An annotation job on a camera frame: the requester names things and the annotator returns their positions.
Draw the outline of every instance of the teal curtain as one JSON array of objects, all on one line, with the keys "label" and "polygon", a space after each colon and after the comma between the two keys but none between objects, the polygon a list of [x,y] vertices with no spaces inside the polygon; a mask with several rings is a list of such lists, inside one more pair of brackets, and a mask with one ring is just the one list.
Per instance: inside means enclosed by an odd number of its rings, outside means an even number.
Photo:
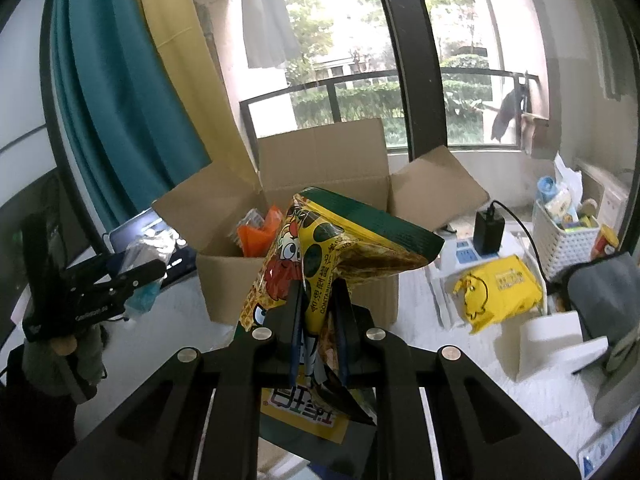
[{"label": "teal curtain", "polygon": [[137,0],[54,0],[51,57],[66,134],[108,230],[210,163]]}]

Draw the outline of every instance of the metal railing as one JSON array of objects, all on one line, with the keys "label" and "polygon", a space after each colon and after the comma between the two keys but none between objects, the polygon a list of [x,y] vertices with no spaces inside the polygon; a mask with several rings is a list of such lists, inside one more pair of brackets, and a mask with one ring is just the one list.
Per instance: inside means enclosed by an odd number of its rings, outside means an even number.
[{"label": "metal railing", "polygon": [[[527,95],[528,92],[523,96],[520,93],[520,80],[524,79],[524,85],[528,89],[529,79],[533,79],[535,81],[539,81],[537,75],[531,75],[529,73],[521,73],[521,72],[508,72],[507,70],[494,70],[491,68],[462,68],[462,67],[440,67],[440,72],[442,74],[462,74],[462,75],[487,75],[487,76],[498,76],[505,78],[513,79],[513,88],[514,88],[514,117],[515,117],[515,129],[516,129],[516,146],[521,147],[522,145],[522,126],[521,119],[523,110],[527,110]],[[251,145],[252,152],[254,152],[255,160],[258,161],[258,146],[257,146],[257,135],[255,132],[254,120],[251,115],[251,110],[249,106],[254,103],[259,103],[261,101],[265,101],[267,99],[271,99],[274,97],[291,94],[294,92],[300,92],[303,90],[309,90],[313,88],[326,87],[326,92],[329,100],[329,107],[331,110],[332,119],[334,123],[342,122],[342,114],[340,112],[340,103],[338,102],[338,95],[336,94],[335,87],[336,85],[360,81],[365,79],[374,79],[380,77],[393,77],[398,76],[397,70],[377,70],[375,72],[362,72],[355,73],[349,75],[343,75],[338,77],[332,77],[328,79],[321,79],[318,81],[310,81],[308,83],[303,83],[299,85],[289,86],[280,90],[276,90],[274,92],[269,92],[267,94],[259,95],[256,97],[252,97],[250,99],[246,99],[244,101],[240,101],[240,115],[242,118],[242,122],[244,123],[244,128],[249,138],[249,143]],[[524,107],[521,107],[520,103],[524,98]],[[490,145],[492,148],[500,148],[499,144]],[[464,150],[476,150],[481,148],[486,148],[487,144],[456,144],[457,149]],[[508,146],[503,145],[504,148],[513,149],[513,145],[510,144]]]}]

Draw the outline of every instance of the cardboard box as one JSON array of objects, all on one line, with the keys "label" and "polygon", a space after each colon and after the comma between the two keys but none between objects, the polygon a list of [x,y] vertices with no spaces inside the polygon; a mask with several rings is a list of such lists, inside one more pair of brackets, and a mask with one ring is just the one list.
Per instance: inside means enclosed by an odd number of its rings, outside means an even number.
[{"label": "cardboard box", "polygon": [[[286,211],[292,196],[324,187],[431,231],[488,201],[487,192],[445,147],[389,175],[382,120],[368,119],[297,130],[258,140],[262,188],[213,163],[153,204],[198,251],[197,267],[212,321],[236,324],[261,258],[243,258],[228,238],[251,208]],[[378,326],[398,314],[398,277],[361,285],[353,303],[366,306]]]}]

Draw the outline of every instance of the woven storage basket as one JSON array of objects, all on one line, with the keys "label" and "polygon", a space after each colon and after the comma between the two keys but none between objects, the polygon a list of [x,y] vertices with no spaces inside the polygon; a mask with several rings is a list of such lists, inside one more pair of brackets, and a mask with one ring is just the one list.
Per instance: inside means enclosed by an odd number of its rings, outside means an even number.
[{"label": "woven storage basket", "polygon": [[540,254],[542,270],[552,280],[566,267],[588,262],[600,227],[566,232],[549,217],[539,200],[533,205],[531,236]]}]

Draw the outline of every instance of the hanging clothes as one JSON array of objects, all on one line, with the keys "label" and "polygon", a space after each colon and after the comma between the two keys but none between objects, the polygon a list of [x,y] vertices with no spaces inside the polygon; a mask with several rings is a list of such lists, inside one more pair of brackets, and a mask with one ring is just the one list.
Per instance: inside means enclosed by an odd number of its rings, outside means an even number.
[{"label": "hanging clothes", "polygon": [[302,54],[284,0],[242,0],[242,33],[249,68],[280,67]]},{"label": "hanging clothes", "polygon": [[164,69],[212,161],[258,184],[193,0],[140,0]]},{"label": "hanging clothes", "polygon": [[210,163],[136,0],[55,0],[51,53],[65,130],[106,229]]}]

